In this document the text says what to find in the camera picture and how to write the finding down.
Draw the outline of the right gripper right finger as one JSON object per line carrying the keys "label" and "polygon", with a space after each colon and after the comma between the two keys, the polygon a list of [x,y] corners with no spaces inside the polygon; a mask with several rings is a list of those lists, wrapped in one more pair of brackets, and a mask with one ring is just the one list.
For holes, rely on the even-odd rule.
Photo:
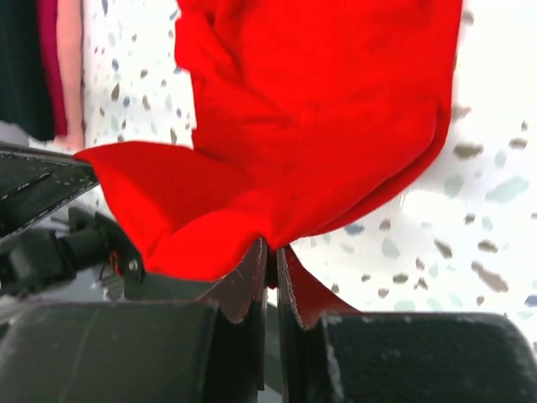
{"label": "right gripper right finger", "polygon": [[533,402],[536,362],[507,318],[362,312],[276,254],[286,402]]}

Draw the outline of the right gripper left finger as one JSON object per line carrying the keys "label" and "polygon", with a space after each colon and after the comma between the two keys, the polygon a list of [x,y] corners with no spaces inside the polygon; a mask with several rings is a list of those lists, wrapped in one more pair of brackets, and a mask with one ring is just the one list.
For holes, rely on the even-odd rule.
{"label": "right gripper left finger", "polygon": [[196,301],[25,305],[1,341],[4,402],[254,402],[267,247]]}

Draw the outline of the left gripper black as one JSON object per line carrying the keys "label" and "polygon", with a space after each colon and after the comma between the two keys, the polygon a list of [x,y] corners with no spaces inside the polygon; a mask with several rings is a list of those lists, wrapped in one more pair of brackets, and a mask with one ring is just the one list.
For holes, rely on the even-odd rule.
{"label": "left gripper black", "polygon": [[97,186],[87,163],[1,145],[1,293],[27,296],[108,267],[126,287],[143,283],[140,253],[100,213],[71,203]]}

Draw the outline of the red t-shirt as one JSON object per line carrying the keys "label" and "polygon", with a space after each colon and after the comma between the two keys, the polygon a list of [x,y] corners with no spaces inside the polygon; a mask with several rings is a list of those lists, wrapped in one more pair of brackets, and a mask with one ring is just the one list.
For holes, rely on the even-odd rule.
{"label": "red t-shirt", "polygon": [[214,281],[401,192],[446,141],[459,1],[182,1],[191,147],[77,154],[153,274]]}

